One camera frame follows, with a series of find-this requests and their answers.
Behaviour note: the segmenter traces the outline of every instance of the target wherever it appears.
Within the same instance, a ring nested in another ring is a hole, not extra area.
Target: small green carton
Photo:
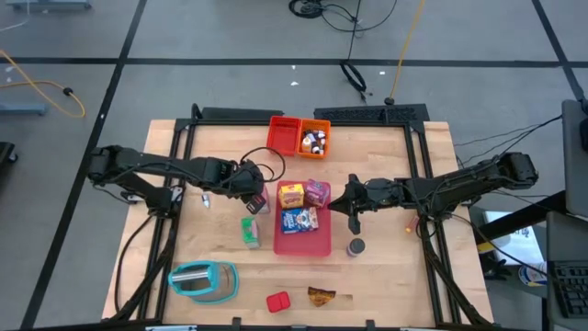
[[[243,232],[243,241],[247,247],[259,248],[259,228],[254,216],[247,216],[241,219],[241,230]]]

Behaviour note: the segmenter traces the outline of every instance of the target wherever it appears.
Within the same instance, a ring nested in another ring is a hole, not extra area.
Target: orange plastic bin
[[[324,146],[324,154],[303,153],[301,150],[302,135],[306,130],[320,130],[324,131],[326,135],[326,146]],[[296,153],[302,157],[313,159],[323,159],[329,153],[329,146],[331,145],[331,122],[329,120],[307,120],[302,119],[298,130],[298,139],[296,141]]]

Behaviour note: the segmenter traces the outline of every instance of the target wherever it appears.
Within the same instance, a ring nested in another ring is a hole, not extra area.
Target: red cube
[[[267,310],[269,310],[270,313],[277,313],[290,307],[290,298],[286,291],[272,294],[267,297],[266,301]]]

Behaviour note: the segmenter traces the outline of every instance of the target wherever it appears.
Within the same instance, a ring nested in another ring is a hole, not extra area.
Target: can
[[[356,238],[349,243],[347,247],[347,254],[350,257],[357,257],[366,249],[366,243],[363,240]]]

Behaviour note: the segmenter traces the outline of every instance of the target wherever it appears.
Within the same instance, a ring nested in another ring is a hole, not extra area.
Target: wooden tabletop
[[[168,155],[174,123],[173,120],[152,121],[144,151]],[[458,166],[447,123],[427,122],[425,129],[434,174],[438,176],[456,170]],[[245,152],[265,145],[266,136],[267,127],[263,126],[198,126],[192,157],[239,160]],[[423,174],[416,135],[413,142],[419,173]],[[373,177],[410,176],[402,129],[333,127],[330,146],[331,151],[323,161],[287,157],[283,179],[327,181],[335,199],[343,193],[350,173],[357,174],[363,181]],[[267,151],[259,151],[250,158],[271,166],[278,173],[281,169],[277,156]],[[162,177],[144,177],[154,185],[163,183]],[[404,231],[415,211],[394,208],[360,215],[362,233],[359,237],[367,247],[356,258],[345,253],[346,246],[354,238],[347,229],[347,217],[332,212],[333,251],[329,257],[284,257],[273,251],[276,183],[267,184],[267,189],[272,212],[255,217],[260,225],[262,247],[249,250],[243,243],[240,227],[240,219],[248,214],[244,204],[239,200],[210,195],[210,209],[206,209],[201,201],[201,190],[187,188],[173,268],[204,259],[230,261],[237,266],[240,289],[235,298],[217,305],[199,305],[169,290],[165,323],[228,325],[233,317],[239,316],[244,325],[365,326],[367,319],[375,320],[377,326],[435,325],[421,241],[415,234]],[[456,213],[468,217],[465,209],[459,208]],[[120,247],[145,218],[143,204],[130,207]],[[125,256],[121,303],[129,298],[144,277],[153,225],[154,222],[135,237]],[[471,228],[459,220],[447,220],[444,225],[456,283],[481,315],[492,320]],[[444,317],[450,321],[445,286],[440,278],[437,277],[437,281]],[[309,286],[336,291],[336,297],[316,308],[307,295]],[[151,315],[158,287],[159,280],[152,288]],[[271,314],[266,307],[266,297],[279,291],[288,292],[291,307]],[[113,292],[114,274],[104,317],[115,313]]]

